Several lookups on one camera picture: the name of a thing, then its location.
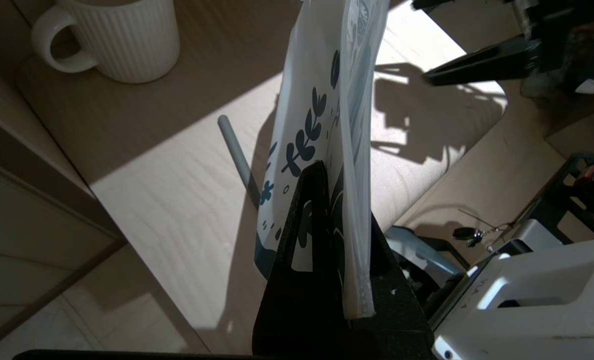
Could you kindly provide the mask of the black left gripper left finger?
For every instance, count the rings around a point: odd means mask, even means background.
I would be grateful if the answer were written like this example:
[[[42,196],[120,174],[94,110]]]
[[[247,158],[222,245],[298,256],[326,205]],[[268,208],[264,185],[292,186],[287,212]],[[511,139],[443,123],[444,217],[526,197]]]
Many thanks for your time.
[[[311,207],[311,272],[292,268],[306,205]],[[337,254],[326,167],[316,161],[302,171],[295,187],[253,327],[255,357],[324,357],[338,353],[345,320]]]

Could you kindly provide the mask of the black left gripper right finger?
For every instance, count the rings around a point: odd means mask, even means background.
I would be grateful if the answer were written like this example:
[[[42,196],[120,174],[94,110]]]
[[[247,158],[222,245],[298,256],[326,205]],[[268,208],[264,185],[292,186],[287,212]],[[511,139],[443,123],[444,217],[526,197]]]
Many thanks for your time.
[[[375,314],[350,321],[360,353],[372,359],[434,358],[434,337],[422,306],[375,217],[371,219],[369,281]]]

